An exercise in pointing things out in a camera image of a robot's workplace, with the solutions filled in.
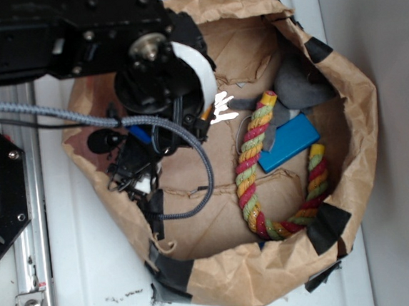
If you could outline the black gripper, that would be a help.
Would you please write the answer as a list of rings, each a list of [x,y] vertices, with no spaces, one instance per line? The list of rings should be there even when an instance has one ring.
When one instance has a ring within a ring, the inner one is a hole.
[[[114,88],[130,116],[158,116],[207,139],[218,87],[216,64],[201,30],[186,12],[169,13],[173,31],[150,33],[130,47]]]

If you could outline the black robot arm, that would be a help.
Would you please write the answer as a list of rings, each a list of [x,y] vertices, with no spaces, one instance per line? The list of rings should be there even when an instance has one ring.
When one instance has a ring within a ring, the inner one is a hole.
[[[0,0],[0,86],[112,73],[127,113],[204,141],[214,70],[196,22],[162,0]]]

